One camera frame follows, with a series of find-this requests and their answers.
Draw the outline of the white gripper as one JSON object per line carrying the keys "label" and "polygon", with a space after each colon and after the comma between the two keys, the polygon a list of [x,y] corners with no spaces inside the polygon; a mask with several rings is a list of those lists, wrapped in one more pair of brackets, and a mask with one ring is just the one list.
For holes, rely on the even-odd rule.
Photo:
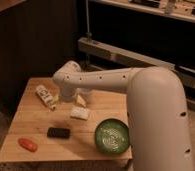
{"label": "white gripper", "polygon": [[[60,100],[61,101],[65,101],[65,102],[73,101],[75,98],[75,94],[76,94],[76,89],[73,87],[65,86],[65,87],[60,88]],[[53,100],[55,103],[59,102],[59,95],[58,94],[55,95]],[[86,101],[83,99],[81,95],[77,95],[76,104],[82,107],[87,106]]]}

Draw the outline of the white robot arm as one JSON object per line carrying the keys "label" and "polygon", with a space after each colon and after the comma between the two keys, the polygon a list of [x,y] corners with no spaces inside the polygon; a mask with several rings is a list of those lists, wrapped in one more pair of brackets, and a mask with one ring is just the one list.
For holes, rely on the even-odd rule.
{"label": "white robot arm", "polygon": [[78,88],[126,95],[134,171],[194,171],[186,96],[171,70],[152,66],[82,72],[69,61],[53,80],[65,101]]}

